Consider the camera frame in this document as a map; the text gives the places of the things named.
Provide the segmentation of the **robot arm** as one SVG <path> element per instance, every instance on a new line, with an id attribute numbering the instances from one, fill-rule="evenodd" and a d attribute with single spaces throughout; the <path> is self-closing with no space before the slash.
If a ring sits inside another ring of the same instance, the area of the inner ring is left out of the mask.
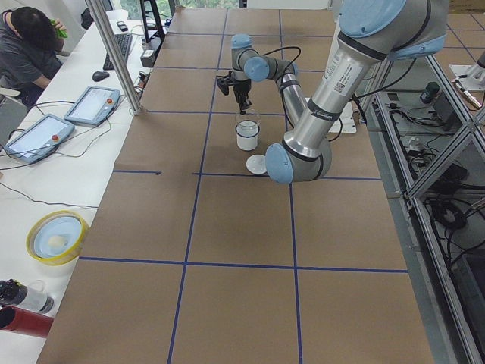
<path id="1" fill-rule="evenodd" d="M 251 83 L 273 80 L 294 125 L 265 153 L 269 177 L 290 184 L 324 176 L 332 159 L 326 135 L 371 66 L 438 52 L 445 43 L 448 13 L 448 1 L 344 1 L 338 47 L 309 99 L 294 64 L 259 54 L 247 34 L 233 36 L 232 69 L 218 80 L 221 91 L 233 86 L 239 109 L 245 111 L 251 105 Z"/>

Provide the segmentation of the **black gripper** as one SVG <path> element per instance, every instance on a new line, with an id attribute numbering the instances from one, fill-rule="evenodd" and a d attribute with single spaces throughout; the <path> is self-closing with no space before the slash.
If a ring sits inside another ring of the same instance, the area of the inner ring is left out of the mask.
<path id="1" fill-rule="evenodd" d="M 234 79 L 233 81 L 233 92 L 235 95 L 236 102 L 239 105 L 239 113 L 244 115 L 246 113 L 246 109 L 249 109 L 252 105 L 251 100 L 249 99 L 249 92 L 251 91 L 252 81 L 250 79 L 247 80 L 237 80 Z"/>

